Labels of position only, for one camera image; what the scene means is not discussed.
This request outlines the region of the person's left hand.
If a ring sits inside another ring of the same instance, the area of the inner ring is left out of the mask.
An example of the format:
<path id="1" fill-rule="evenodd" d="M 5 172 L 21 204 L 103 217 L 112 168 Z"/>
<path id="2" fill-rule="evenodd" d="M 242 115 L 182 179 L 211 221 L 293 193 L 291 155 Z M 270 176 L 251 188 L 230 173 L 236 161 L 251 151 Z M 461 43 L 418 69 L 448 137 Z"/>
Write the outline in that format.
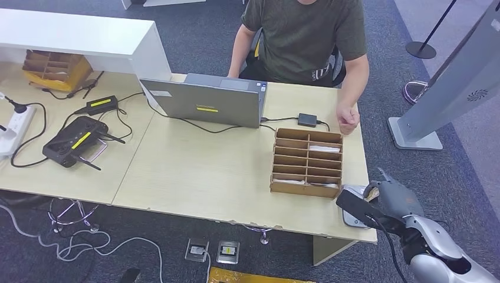
<path id="1" fill-rule="evenodd" d="M 360 122 L 358 111 L 348 104 L 338 104 L 336 109 L 337 121 L 343 135 L 351 134 Z"/>

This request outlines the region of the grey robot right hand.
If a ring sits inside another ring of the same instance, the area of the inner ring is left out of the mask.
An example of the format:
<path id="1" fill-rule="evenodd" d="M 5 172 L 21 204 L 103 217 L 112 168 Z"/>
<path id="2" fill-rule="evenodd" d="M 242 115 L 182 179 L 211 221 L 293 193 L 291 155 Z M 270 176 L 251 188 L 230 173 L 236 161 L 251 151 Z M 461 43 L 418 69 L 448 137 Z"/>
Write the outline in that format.
<path id="1" fill-rule="evenodd" d="M 409 215 L 424 216 L 424 210 L 415 193 L 391 177 L 382 168 L 378 170 L 384 177 L 382 181 L 371 181 L 363 191 L 363 198 L 369 198 L 371 191 L 377 189 L 384 214 L 403 220 Z"/>

